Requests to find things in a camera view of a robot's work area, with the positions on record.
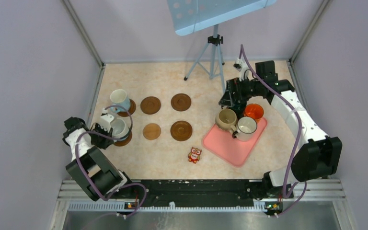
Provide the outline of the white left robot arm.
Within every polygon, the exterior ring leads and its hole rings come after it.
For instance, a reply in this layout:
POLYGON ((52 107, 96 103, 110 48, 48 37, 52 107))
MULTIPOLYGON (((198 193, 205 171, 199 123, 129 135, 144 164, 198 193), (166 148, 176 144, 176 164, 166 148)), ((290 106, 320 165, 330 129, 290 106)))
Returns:
POLYGON ((66 171, 87 196, 93 201, 108 200, 115 192, 123 198, 131 197, 135 186, 101 151, 114 144, 113 129, 106 131, 96 123, 94 129, 89 130, 78 117, 68 118, 64 125, 67 130, 62 140, 72 153, 66 171))

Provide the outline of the pink tray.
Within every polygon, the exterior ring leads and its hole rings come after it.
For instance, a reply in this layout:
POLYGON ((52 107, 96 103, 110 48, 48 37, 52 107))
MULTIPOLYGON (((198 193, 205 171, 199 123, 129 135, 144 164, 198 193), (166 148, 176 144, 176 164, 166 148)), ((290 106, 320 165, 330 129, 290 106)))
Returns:
POLYGON ((219 129, 217 125, 213 125, 204 136, 202 143, 205 149, 222 158, 227 163, 235 167, 241 167, 245 164, 258 143, 267 124, 266 118, 261 118, 257 124, 257 130, 248 141, 239 141, 232 138, 229 132, 219 129))

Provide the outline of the orange mug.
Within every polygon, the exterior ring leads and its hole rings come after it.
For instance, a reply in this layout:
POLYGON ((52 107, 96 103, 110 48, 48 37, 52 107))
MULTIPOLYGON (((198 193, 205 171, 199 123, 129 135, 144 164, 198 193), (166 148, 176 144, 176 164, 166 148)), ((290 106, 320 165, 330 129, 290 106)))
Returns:
POLYGON ((254 119, 258 124, 261 118, 264 116, 264 109, 259 104, 251 103, 245 107, 243 115, 254 119))

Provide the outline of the cream white mug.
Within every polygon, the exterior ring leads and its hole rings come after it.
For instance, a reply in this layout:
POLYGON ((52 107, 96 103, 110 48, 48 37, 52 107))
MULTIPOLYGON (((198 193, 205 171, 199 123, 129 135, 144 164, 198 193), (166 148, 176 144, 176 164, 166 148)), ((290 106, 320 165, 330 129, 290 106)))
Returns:
POLYGON ((233 139, 246 142, 250 140, 257 130, 257 122, 251 117, 242 117, 230 128, 233 139))

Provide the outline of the dark brown wooden coaster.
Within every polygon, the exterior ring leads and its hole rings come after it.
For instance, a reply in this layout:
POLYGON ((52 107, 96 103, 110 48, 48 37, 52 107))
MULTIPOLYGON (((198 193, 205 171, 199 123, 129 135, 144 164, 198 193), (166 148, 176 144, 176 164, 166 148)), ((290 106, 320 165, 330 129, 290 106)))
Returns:
POLYGON ((192 104, 190 96, 185 93, 178 93, 171 99, 171 106, 174 110, 183 112, 190 108, 192 104))

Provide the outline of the dark brown ridged coaster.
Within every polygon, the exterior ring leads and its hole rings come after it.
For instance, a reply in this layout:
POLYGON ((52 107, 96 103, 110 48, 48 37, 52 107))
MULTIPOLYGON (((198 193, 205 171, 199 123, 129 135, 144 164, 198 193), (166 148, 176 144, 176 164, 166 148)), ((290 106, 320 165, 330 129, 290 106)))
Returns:
POLYGON ((161 108, 161 102, 159 98, 155 96, 149 96, 144 98, 140 103, 140 108, 143 113, 152 115, 157 113, 161 108))

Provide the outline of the light blue mug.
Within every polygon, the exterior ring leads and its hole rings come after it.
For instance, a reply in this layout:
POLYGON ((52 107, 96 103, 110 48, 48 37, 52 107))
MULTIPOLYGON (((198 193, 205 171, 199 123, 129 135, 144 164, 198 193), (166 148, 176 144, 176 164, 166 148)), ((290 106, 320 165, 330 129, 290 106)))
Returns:
POLYGON ((110 100, 113 105, 119 105, 127 110, 129 110, 131 107, 130 98, 127 92, 123 89, 114 90, 110 94, 110 100))

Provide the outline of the dark brown coaster front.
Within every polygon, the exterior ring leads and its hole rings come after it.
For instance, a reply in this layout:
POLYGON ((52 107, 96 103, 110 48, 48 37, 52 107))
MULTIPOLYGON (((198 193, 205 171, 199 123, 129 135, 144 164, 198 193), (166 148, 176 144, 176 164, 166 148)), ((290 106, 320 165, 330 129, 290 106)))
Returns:
POLYGON ((193 133, 193 128, 187 121, 177 121, 172 124, 170 134, 176 141, 186 141, 193 133))

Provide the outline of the beige mug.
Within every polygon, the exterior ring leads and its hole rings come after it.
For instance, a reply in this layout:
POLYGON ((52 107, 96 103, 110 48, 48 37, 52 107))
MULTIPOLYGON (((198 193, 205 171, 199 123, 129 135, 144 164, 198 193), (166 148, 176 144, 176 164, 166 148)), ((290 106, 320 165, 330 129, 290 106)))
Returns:
POLYGON ((215 124, 219 129, 229 132, 231 135, 237 130, 238 119, 236 113, 231 109, 222 109, 215 118, 215 124))

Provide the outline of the red owl figure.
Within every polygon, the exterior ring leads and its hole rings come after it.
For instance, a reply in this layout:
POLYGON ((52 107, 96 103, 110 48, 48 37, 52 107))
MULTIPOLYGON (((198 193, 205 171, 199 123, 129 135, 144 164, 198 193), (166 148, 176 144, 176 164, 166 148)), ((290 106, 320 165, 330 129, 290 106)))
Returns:
POLYGON ((188 154, 188 161, 196 164, 198 161, 200 161, 202 150, 192 147, 191 151, 188 154))

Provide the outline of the light brown coaster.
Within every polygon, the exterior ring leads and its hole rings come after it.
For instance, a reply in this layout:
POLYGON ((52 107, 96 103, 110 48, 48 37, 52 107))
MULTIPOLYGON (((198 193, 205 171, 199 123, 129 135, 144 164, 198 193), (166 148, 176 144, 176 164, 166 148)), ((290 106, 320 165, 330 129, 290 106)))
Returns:
POLYGON ((150 123, 143 128, 142 134, 147 140, 155 140, 160 136, 161 128, 158 124, 150 123))

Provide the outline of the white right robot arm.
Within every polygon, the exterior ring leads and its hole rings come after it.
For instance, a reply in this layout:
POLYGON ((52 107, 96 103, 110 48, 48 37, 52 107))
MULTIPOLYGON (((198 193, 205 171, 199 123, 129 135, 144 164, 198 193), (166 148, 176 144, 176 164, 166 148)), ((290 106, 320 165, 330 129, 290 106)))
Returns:
POLYGON ((226 82, 219 105, 242 117, 247 102, 261 96, 277 110, 297 141, 287 166, 264 174, 263 194, 275 197, 282 190, 283 196, 289 197, 289 184, 335 174, 343 146, 341 140, 330 137, 317 126, 292 84, 279 80, 274 61, 258 62, 253 69, 246 61, 237 59, 233 66, 239 77, 226 82))

